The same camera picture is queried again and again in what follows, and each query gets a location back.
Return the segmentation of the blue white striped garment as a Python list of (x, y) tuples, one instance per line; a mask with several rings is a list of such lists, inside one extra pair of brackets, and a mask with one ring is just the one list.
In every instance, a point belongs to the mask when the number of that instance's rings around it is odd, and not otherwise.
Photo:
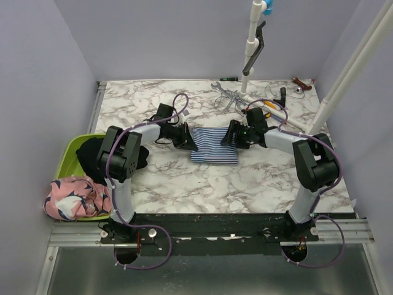
[(237, 165), (236, 146), (222, 146), (227, 127), (198, 127), (192, 129), (192, 138), (198, 150), (190, 152), (193, 163), (208, 165)]

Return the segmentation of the pink patterned garment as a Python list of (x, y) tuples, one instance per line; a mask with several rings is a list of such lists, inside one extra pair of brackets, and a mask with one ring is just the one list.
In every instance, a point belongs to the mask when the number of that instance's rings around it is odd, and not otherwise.
[(43, 209), (51, 218), (77, 221), (82, 218), (107, 216), (111, 213), (111, 193), (107, 186), (88, 176), (55, 179), (44, 200)]

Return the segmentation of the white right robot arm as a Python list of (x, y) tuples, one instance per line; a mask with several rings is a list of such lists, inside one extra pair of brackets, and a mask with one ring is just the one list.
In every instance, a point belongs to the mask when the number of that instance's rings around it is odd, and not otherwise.
[(248, 149), (250, 145), (257, 144), (294, 157), (300, 188), (294, 203), (284, 215), (282, 232), (286, 239), (298, 240), (312, 223), (321, 195), (341, 177), (330, 140), (324, 133), (307, 136), (291, 133), (282, 127), (269, 127), (260, 108), (248, 109), (244, 115), (245, 124), (237, 120), (230, 121), (220, 144), (233, 144), (240, 149)]

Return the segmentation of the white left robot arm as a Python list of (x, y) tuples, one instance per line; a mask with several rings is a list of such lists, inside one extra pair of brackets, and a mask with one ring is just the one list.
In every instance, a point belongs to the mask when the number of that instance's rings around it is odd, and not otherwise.
[(128, 129), (115, 126), (107, 129), (96, 165), (105, 174), (105, 181), (111, 189), (111, 227), (121, 242), (131, 242), (136, 230), (142, 228), (131, 223), (135, 214), (131, 201), (131, 177), (137, 170), (141, 147), (164, 138), (171, 140), (177, 149), (198, 150), (188, 124), (182, 121), (177, 124), (171, 122), (178, 116), (174, 111), (174, 107), (160, 104), (150, 121)]

